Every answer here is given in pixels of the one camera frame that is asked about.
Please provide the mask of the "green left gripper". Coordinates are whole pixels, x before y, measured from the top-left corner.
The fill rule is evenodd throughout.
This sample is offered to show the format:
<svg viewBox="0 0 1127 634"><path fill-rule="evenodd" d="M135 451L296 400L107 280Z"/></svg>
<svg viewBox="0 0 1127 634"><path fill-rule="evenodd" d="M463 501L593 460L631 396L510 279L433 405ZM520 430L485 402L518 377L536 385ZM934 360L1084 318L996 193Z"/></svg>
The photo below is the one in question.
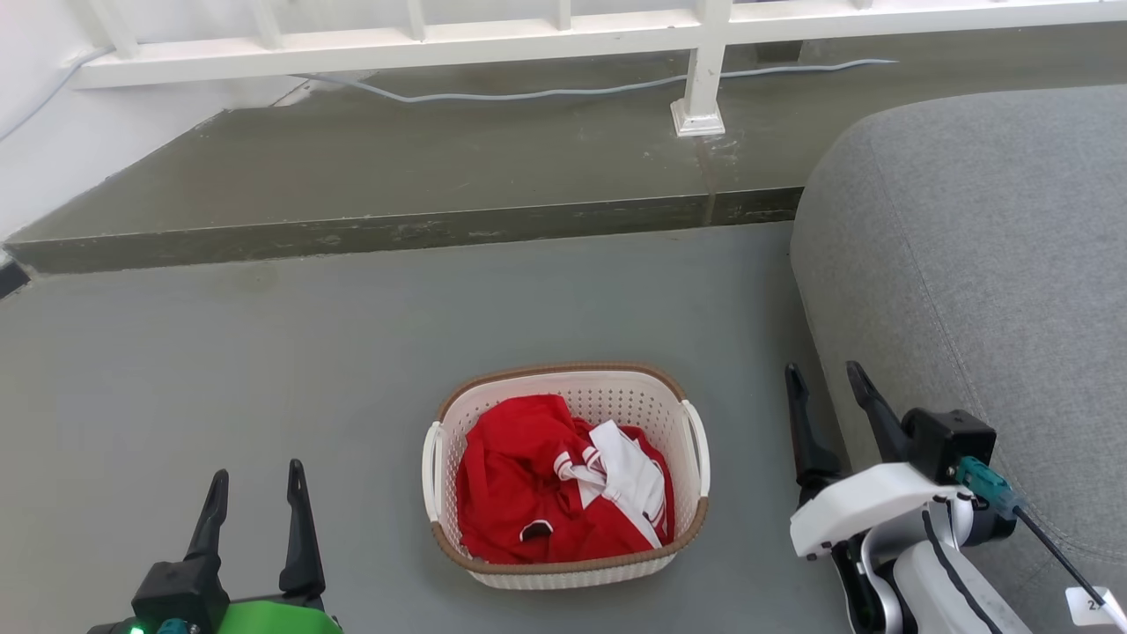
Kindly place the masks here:
<svg viewBox="0 0 1127 634"><path fill-rule="evenodd" d="M210 481L203 508L189 541L185 561L204 559L220 563L220 533L228 518L230 475L219 468ZM199 634L343 634L341 626L321 609L326 578L316 533L313 506L307 492L307 472L300 459L290 459L286 500L291 509L285 566L279 573L279 590L286 602L233 602L218 628ZM161 623L141 623L128 618L101 623L87 634L154 634Z"/></svg>

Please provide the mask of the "white garment with red stripes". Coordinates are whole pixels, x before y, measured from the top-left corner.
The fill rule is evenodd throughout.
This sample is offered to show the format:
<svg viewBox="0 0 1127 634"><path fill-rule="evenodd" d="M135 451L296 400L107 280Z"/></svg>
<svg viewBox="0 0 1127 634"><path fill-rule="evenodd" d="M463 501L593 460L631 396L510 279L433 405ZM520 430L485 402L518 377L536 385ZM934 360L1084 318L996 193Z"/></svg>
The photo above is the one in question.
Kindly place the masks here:
<svg viewBox="0 0 1127 634"><path fill-rule="evenodd" d="M644 443L613 420L592 428L580 464L567 453L554 461L556 476L577 486L580 509L632 551L660 550L671 533L666 470Z"/></svg>

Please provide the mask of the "white railing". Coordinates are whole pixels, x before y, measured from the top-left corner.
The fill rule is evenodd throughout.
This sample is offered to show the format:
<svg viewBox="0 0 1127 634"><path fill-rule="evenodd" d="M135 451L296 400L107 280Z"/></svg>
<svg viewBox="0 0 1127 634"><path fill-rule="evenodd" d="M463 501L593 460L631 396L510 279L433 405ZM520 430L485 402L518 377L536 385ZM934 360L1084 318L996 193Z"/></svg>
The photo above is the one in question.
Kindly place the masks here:
<svg viewBox="0 0 1127 634"><path fill-rule="evenodd" d="M405 0L403 29L285 33L269 0L249 3L251 37L144 43L114 0L89 0L114 50L81 64L73 84L103 89L687 50L687 88L671 107L674 125L678 136L708 136L725 130L717 96L729 47L1127 21L1127 0L693 0L669 11L588 15L575 14L573 0L553 0L545 18L432 24L421 0Z"/></svg>

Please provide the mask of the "white plastic laundry basket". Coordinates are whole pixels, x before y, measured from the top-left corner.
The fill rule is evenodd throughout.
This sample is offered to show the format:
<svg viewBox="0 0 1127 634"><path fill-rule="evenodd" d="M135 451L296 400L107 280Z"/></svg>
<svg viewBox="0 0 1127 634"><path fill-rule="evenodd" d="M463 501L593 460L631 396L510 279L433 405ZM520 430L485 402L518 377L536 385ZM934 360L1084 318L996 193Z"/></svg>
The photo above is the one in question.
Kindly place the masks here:
<svg viewBox="0 0 1127 634"><path fill-rule="evenodd" d="M561 564L490 564L461 544L456 474L468 431L491 407L529 394L559 394L573 416L644 429L664 454L674 483L676 532L672 544L627 557ZM440 550L485 586L548 591L612 584L659 572L700 533L710 494L710 450L696 407L667 374L644 365L587 364L503 370L467 382L444 402L423 445L425 510Z"/></svg>

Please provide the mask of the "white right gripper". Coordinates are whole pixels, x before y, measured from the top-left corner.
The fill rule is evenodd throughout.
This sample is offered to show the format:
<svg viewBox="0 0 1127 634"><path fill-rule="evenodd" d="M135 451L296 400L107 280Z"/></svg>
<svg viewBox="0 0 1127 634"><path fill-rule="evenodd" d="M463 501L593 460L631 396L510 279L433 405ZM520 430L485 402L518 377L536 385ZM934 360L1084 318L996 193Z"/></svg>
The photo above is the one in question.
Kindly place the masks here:
<svg viewBox="0 0 1127 634"><path fill-rule="evenodd" d="M810 392L802 372L796 364L786 365L786 404L799 486L799 508L790 518L797 557L820 557L838 542L921 510L937 497L971 494L957 483L937 484L907 464L914 426L905 425L894 412L861 364L846 361L846 373L885 464L843 477L837 454L810 422Z"/></svg>

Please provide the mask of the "grey fabric sofa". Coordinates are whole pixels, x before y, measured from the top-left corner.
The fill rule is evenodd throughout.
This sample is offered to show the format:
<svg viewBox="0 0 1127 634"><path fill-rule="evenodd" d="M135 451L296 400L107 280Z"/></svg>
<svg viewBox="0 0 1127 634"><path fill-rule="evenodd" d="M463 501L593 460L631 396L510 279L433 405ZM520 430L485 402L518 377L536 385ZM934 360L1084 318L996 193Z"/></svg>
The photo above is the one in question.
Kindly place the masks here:
<svg viewBox="0 0 1127 634"><path fill-rule="evenodd" d="M1127 84L969 95L851 126L805 186L792 270L848 459L848 381L965 409L991 468L1127 611Z"/></svg>

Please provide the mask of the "raised concrete step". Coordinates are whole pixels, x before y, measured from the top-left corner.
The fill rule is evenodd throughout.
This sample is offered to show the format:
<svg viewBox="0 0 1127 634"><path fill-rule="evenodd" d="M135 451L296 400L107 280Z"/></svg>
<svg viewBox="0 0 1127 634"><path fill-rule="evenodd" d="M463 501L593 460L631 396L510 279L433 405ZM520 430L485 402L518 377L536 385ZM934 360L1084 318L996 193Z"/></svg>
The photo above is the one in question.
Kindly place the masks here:
<svg viewBox="0 0 1127 634"><path fill-rule="evenodd" d="M5 241L36 276L793 218L851 124L957 95L1127 83L1127 23L730 51L726 132L678 84L408 105L350 87L218 114Z"/></svg>

